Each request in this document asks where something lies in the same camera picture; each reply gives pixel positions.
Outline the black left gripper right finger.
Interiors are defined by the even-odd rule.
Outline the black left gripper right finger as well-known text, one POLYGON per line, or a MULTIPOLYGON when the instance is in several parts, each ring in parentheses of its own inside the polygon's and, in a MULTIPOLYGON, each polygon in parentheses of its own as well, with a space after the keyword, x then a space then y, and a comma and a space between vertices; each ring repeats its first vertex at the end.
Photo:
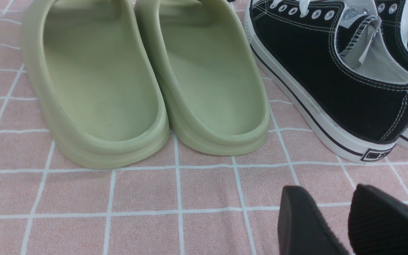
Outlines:
POLYGON ((374 186, 358 184, 348 237, 357 255, 408 255, 408 205, 374 186))

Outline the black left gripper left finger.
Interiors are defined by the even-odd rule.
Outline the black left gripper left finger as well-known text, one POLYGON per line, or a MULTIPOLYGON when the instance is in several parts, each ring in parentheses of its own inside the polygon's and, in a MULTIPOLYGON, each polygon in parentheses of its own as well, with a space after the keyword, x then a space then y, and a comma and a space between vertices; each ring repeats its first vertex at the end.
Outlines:
POLYGON ((280 255, 348 255, 309 192, 284 186, 277 223, 280 255))

